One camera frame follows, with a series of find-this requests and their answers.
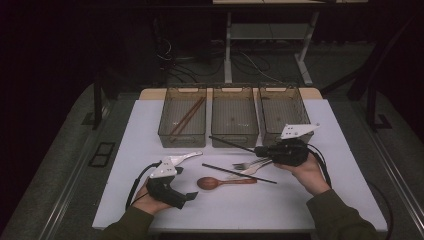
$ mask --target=person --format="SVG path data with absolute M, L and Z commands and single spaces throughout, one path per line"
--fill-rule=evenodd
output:
M 312 194 L 312 199 L 306 205 L 315 222 L 319 239 L 379 239 L 374 226 L 364 220 L 356 209 L 347 206 L 329 187 L 322 176 L 318 161 L 312 154 L 298 167 L 276 163 L 274 166 L 290 171 L 306 191 Z M 149 196 L 145 186 L 146 183 L 136 195 L 135 199 L 139 199 L 127 209 L 118 222 L 103 230 L 99 240 L 147 239 L 148 228 L 154 215 L 171 206 Z

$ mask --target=dark olive sleeve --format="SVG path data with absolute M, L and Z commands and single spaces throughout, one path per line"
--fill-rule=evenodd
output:
M 347 206 L 334 190 L 328 190 L 306 204 L 315 222 L 318 237 L 326 240 L 378 240 L 374 226 Z
M 153 221 L 150 215 L 138 208 L 129 207 L 121 219 L 103 230 L 99 240 L 141 240 L 147 239 L 149 226 Z

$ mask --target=spoon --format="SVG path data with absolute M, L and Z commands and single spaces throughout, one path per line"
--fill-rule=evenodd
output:
M 221 181 L 213 177 L 203 177 L 197 180 L 197 186 L 199 186 L 203 190 L 212 190 L 222 184 L 249 184 L 256 182 L 257 180 L 253 178 Z

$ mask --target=hand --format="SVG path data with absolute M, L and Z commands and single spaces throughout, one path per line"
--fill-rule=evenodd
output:
M 328 186 L 322 176 L 318 161 L 311 153 L 308 154 L 308 158 L 300 166 L 293 167 L 279 163 L 274 163 L 274 166 L 290 171 L 300 184 L 305 187 L 306 191 L 314 196 L 330 190 L 330 186 Z
M 167 209 L 167 208 L 171 208 L 170 205 L 158 201 L 156 199 L 154 199 L 152 196 L 149 195 L 147 188 L 146 188 L 146 184 L 147 181 L 149 179 L 147 178 L 146 181 L 144 182 L 143 186 L 140 188 L 140 190 L 137 192 L 137 194 L 135 195 L 134 199 L 138 199 L 136 200 L 132 206 L 136 207 L 140 210 L 143 210 L 151 215 L 155 215 L 156 213 L 158 213 L 161 210 Z

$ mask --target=fork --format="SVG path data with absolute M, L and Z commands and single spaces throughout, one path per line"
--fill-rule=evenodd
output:
M 254 165 L 256 163 L 260 163 L 260 162 L 266 161 L 266 160 L 268 160 L 268 158 L 260 158 L 260 159 L 256 159 L 256 160 L 251 161 L 251 162 L 235 163 L 235 164 L 233 164 L 233 167 L 236 170 L 246 170 L 250 166 L 252 166 L 252 165 Z
M 268 159 L 256 164 L 251 165 L 248 169 L 245 169 L 243 171 L 241 171 L 240 173 L 245 174 L 245 175 L 253 175 L 255 174 L 259 168 L 267 165 L 268 163 L 271 163 L 272 160 Z M 236 178 L 240 178 L 240 176 L 236 175 L 236 174 L 232 174 L 230 176 L 227 177 L 227 179 L 236 179 Z

